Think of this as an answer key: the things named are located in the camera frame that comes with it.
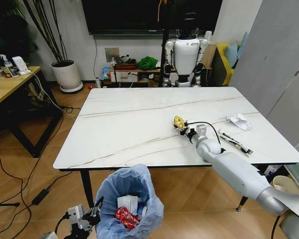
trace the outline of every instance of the yellow sofa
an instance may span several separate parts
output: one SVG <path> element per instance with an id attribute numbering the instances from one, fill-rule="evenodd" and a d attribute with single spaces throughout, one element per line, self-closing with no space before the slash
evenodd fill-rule
<path id="1" fill-rule="evenodd" d="M 226 47 L 231 43 L 217 43 L 215 55 L 211 64 L 211 78 L 216 86 L 226 86 L 229 84 L 235 69 L 229 67 L 228 60 L 225 56 Z"/>

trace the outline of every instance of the television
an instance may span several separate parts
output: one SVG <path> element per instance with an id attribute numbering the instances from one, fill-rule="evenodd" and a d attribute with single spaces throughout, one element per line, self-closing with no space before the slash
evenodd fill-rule
<path id="1" fill-rule="evenodd" d="M 162 35 L 164 0 L 82 0 L 90 35 Z M 174 0 L 170 16 L 170 35 L 176 34 L 188 12 L 196 13 L 199 34 L 214 31 L 222 0 Z"/>

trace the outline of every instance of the red crumpled wrapper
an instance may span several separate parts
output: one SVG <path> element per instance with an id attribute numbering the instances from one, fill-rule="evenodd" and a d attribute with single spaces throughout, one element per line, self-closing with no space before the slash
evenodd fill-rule
<path id="1" fill-rule="evenodd" d="M 115 217 L 129 229 L 134 229 L 141 221 L 141 218 L 129 213 L 125 207 L 118 208 L 115 213 Z"/>

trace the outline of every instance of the blue pillow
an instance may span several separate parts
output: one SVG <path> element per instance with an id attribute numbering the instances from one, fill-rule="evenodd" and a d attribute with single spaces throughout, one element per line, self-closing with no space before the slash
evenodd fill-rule
<path id="1" fill-rule="evenodd" d="M 246 43 L 246 41 L 247 41 L 247 38 L 248 38 L 248 32 L 245 32 L 244 37 L 243 37 L 243 40 L 242 40 L 242 42 L 241 42 L 241 45 L 240 45 L 240 47 L 239 47 L 239 49 L 238 49 L 238 53 L 237 53 L 237 58 L 238 58 L 238 59 L 240 58 L 241 53 L 243 52 L 243 48 L 244 48 L 244 46 L 245 46 L 245 43 Z"/>
<path id="2" fill-rule="evenodd" d="M 225 49 L 225 56 L 228 60 L 230 68 L 232 68 L 237 61 L 237 51 L 238 51 L 237 42 L 234 42 L 230 46 L 227 46 Z"/>

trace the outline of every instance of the green cloth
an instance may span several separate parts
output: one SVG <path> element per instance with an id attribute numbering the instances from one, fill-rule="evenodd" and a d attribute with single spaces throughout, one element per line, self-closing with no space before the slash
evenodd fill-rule
<path id="1" fill-rule="evenodd" d="M 138 63 L 138 68 L 141 70 L 154 70 L 157 62 L 155 58 L 147 56 Z"/>

